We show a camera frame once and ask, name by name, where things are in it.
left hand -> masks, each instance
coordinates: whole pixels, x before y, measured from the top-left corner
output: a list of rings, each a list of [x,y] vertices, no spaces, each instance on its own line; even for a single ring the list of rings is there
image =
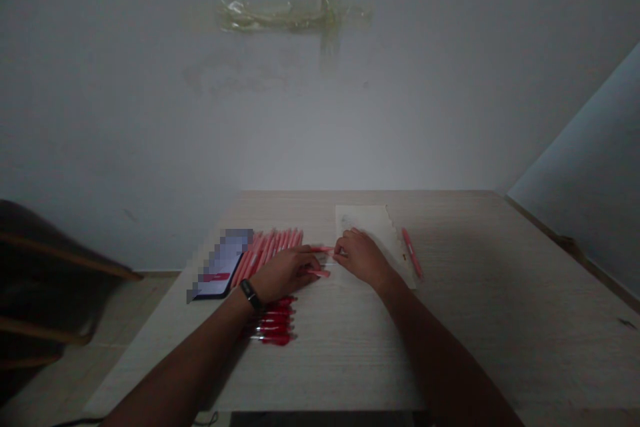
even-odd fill
[[[318,280],[308,274],[304,266],[310,265],[313,270],[320,270],[318,259],[311,253],[311,246],[297,246],[283,250],[269,260],[249,283],[263,304],[275,302],[282,297]]]

baseboard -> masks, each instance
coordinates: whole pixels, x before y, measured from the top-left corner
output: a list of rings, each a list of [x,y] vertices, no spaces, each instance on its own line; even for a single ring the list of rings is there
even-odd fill
[[[553,240],[562,250],[567,252],[573,259],[582,265],[587,272],[596,277],[606,288],[611,290],[620,300],[625,302],[630,308],[640,314],[640,299],[632,294],[627,288],[611,277],[607,272],[594,264],[578,246],[575,239],[556,234],[552,229],[540,222],[530,211],[517,203],[514,199],[505,195],[505,200],[515,208],[524,218],[529,220],[543,234]]]

wooden table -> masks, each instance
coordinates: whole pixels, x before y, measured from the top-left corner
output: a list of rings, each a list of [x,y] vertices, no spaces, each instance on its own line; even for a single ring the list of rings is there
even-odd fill
[[[297,226],[335,242],[334,205],[388,205],[425,271],[417,295],[520,410],[640,407],[640,317],[488,191],[246,191],[195,253],[88,403],[106,414],[219,301],[187,304],[220,228]],[[329,279],[299,293],[287,347],[250,344],[217,397],[228,410],[419,410],[381,302]]]

paper sheet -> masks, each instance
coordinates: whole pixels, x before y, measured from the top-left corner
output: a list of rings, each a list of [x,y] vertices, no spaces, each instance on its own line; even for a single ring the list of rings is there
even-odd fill
[[[335,235],[339,238],[345,230],[356,227],[367,232],[378,245],[387,261],[411,289],[415,289],[413,269],[405,259],[405,250],[397,230],[389,218],[386,205],[336,205]],[[361,288],[363,282],[346,269],[333,269],[335,282],[347,288]]]

black wristband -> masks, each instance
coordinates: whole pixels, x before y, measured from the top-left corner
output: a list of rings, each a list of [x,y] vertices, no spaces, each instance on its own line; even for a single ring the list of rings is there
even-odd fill
[[[240,288],[247,296],[247,300],[249,300],[249,302],[253,306],[253,309],[256,311],[261,310],[262,302],[260,302],[260,299],[255,294],[255,290],[253,289],[253,287],[251,287],[249,280],[244,279],[242,282],[240,282]]]

